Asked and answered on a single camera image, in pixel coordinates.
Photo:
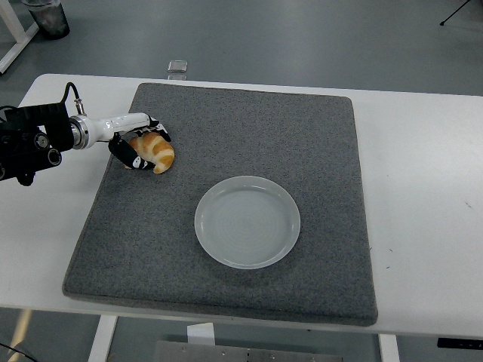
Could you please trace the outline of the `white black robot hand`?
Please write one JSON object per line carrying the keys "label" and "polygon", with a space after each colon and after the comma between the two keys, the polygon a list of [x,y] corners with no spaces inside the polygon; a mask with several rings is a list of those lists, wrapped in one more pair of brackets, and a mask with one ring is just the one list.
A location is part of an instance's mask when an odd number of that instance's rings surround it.
{"label": "white black robot hand", "polygon": [[111,118],[81,117],[85,148],[107,142],[108,149],[127,169],[151,169],[161,174],[174,163],[174,148],[165,127],[145,113],[129,113]]}

